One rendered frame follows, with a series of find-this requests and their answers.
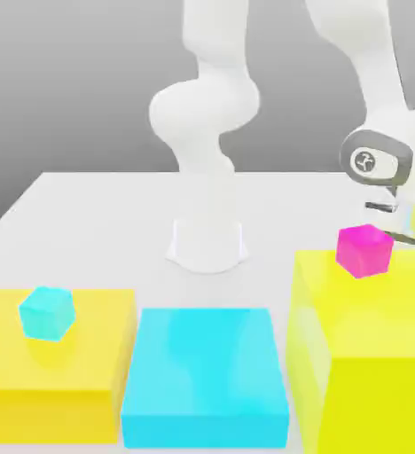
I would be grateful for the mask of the small magenta cube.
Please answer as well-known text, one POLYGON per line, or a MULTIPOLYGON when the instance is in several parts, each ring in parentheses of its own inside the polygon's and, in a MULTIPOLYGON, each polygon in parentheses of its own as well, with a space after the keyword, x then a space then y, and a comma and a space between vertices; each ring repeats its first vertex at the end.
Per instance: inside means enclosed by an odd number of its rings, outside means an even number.
POLYGON ((394 239, 372 224, 340 229, 335 261, 354 278, 386 273, 394 239))

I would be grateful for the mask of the small cyan cube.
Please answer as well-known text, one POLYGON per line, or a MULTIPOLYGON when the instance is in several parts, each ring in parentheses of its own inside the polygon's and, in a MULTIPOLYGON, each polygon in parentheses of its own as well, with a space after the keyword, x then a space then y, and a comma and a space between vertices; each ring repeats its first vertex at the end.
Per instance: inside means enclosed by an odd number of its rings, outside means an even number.
POLYGON ((38 286, 19 305, 19 314, 27 338, 61 341, 76 319, 73 294, 64 288, 38 286))

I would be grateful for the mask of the large lemon yellow box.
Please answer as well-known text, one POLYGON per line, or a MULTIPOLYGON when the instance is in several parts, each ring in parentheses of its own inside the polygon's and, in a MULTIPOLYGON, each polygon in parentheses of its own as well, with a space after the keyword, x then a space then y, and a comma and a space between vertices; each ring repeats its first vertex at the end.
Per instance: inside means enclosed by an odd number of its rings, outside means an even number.
POLYGON ((286 368, 303 454, 415 454, 415 249, 360 279, 297 252, 286 368))

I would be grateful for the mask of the large cyan box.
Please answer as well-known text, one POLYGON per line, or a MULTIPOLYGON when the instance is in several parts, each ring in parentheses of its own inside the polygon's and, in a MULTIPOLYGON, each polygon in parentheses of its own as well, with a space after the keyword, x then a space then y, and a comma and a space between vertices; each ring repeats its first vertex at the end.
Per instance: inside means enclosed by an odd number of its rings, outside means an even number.
POLYGON ((267 309, 143 309, 125 447, 284 448, 289 406, 267 309))

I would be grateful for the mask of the large golden yellow box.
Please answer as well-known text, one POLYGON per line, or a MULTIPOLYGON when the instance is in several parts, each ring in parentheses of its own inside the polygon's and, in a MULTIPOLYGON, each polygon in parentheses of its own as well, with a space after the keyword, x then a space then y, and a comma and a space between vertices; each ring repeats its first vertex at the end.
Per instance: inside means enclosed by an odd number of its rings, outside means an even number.
POLYGON ((78 289, 59 342, 28 339, 19 305, 0 290, 0 444, 115 444, 137 333, 131 289, 78 289))

